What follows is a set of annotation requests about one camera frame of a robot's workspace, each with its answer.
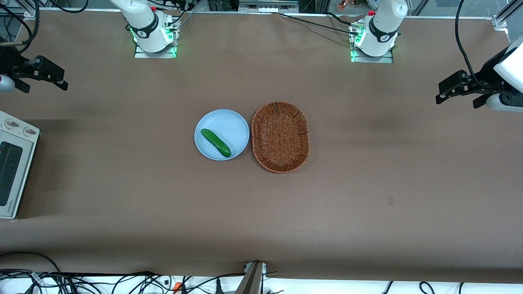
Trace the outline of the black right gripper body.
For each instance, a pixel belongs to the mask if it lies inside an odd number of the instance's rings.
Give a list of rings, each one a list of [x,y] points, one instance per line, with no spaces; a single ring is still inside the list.
[[[22,72],[20,69],[15,69],[15,67],[21,66],[24,68],[26,58],[21,55],[18,49],[13,46],[10,47],[0,47],[0,74],[1,82],[3,82],[7,76],[8,78],[22,78],[23,75],[20,75]]]

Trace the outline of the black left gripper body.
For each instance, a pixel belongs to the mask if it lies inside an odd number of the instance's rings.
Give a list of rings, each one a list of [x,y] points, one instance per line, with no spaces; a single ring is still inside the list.
[[[493,56],[484,63],[480,71],[474,72],[472,67],[469,68],[472,82],[469,85],[469,90],[473,94],[488,94],[498,93],[508,90],[508,84],[501,78],[501,76],[494,70],[495,65],[504,59],[504,56]]]

